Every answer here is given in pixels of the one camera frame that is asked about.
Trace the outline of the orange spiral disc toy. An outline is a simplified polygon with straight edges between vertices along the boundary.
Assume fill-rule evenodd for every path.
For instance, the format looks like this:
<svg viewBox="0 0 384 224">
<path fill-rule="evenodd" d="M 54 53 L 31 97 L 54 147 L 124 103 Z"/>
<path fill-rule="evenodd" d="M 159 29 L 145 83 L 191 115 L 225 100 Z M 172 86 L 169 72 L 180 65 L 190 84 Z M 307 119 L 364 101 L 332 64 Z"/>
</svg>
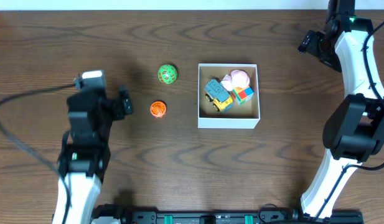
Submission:
<svg viewBox="0 0 384 224">
<path fill-rule="evenodd" d="M 149 111 L 155 118 L 161 118 L 166 114 L 167 106 L 163 101 L 155 101 L 150 105 Z"/>
</svg>

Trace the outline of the green patterned egg ball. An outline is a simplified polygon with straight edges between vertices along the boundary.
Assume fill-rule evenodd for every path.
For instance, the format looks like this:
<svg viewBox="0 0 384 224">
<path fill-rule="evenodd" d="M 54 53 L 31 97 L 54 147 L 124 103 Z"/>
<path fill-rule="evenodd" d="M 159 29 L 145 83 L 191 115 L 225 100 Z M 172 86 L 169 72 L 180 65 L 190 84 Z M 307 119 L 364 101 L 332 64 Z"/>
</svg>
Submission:
<svg viewBox="0 0 384 224">
<path fill-rule="evenodd" d="M 160 66 L 157 76 L 161 83 L 170 85 L 177 80 L 178 73 L 175 66 L 164 64 Z"/>
</svg>

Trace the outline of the pink duck toy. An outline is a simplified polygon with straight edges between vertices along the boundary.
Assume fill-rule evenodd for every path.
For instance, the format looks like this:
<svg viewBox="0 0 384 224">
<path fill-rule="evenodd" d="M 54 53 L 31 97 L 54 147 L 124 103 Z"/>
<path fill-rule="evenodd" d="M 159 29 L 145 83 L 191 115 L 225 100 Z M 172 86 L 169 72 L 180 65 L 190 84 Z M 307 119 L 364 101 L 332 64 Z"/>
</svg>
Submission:
<svg viewBox="0 0 384 224">
<path fill-rule="evenodd" d="M 243 70 L 232 70 L 229 75 L 225 75 L 220 84 L 227 90 L 234 88 L 246 88 L 250 85 L 250 77 Z"/>
</svg>

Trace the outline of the yellow grey toy truck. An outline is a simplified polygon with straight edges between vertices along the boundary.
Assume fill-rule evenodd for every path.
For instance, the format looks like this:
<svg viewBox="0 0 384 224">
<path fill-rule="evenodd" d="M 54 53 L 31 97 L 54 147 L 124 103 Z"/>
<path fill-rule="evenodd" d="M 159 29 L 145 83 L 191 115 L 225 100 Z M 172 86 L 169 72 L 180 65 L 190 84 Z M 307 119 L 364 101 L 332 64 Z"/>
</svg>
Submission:
<svg viewBox="0 0 384 224">
<path fill-rule="evenodd" d="M 233 98 L 217 79 L 211 79 L 204 90 L 205 98 L 213 104 L 215 111 L 223 113 L 234 105 Z"/>
</svg>

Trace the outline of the colourful puzzle cube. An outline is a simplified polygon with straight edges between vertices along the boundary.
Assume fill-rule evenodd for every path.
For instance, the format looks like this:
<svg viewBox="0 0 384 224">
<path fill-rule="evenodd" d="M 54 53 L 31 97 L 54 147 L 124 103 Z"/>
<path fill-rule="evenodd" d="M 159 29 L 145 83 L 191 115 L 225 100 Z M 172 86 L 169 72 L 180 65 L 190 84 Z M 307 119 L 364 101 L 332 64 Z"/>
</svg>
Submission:
<svg viewBox="0 0 384 224">
<path fill-rule="evenodd" d="M 242 105 L 252 99 L 254 91 L 250 86 L 246 88 L 236 87 L 230 92 L 230 95 L 238 105 Z"/>
</svg>

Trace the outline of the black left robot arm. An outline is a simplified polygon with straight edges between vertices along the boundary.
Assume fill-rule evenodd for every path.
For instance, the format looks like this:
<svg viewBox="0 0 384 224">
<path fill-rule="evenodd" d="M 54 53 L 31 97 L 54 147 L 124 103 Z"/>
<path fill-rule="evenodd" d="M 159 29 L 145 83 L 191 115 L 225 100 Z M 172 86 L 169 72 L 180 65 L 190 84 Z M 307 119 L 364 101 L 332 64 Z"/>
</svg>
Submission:
<svg viewBox="0 0 384 224">
<path fill-rule="evenodd" d="M 114 121 L 133 112 L 129 91 L 109 99 L 104 88 L 84 88 L 67 99 L 70 130 L 62 138 L 57 161 L 60 180 L 53 223 L 91 223 L 111 152 Z"/>
</svg>

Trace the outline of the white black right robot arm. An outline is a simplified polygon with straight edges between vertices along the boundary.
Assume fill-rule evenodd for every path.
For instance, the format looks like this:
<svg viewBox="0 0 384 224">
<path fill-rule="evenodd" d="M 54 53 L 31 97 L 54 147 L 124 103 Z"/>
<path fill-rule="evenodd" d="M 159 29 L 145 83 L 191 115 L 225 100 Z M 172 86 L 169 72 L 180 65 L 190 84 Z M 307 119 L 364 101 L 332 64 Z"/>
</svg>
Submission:
<svg viewBox="0 0 384 224">
<path fill-rule="evenodd" d="M 355 15 L 355 1 L 330 0 L 323 32 L 310 30 L 298 51 L 309 53 L 340 72 L 344 100 L 326 121 L 325 147 L 312 184 L 301 195 L 301 222 L 353 223 L 357 213 L 336 215 L 333 206 L 357 169 L 375 171 L 363 163 L 384 145 L 384 87 L 373 52 L 375 28 L 370 19 Z"/>
</svg>

